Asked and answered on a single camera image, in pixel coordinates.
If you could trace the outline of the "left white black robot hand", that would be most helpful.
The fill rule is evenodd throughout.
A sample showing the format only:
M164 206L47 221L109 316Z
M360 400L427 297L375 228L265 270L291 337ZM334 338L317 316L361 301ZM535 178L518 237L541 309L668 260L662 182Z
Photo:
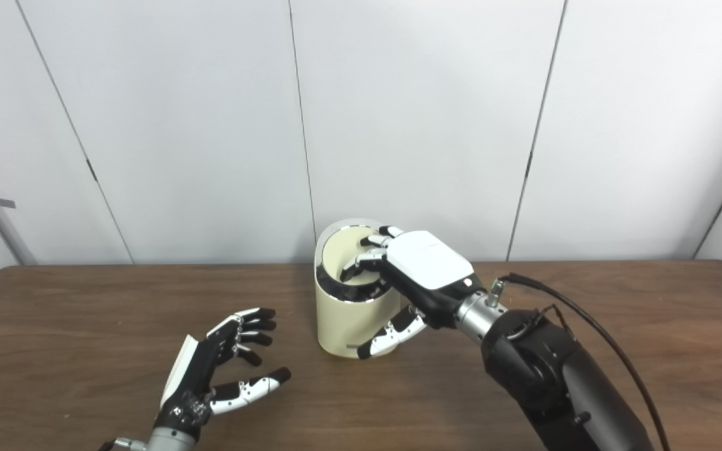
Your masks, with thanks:
M234 312L201 339L186 336L164 385L159 411L146 450L192 450L214 416L258 402L291 378L282 366L264 376L213 385L218 366L235 358L252 366L263 360L249 345L272 345L275 310L250 308Z

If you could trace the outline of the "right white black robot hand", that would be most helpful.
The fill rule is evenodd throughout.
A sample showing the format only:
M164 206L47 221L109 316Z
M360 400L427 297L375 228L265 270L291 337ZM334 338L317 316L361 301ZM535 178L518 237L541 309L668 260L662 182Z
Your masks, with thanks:
M375 336L358 346L361 360L392 351L430 326L458 329L465 299L484 294L472 264L429 231L403 231L382 225L359 241L364 251L343 266L347 282L364 271L377 273L386 286L409 301Z

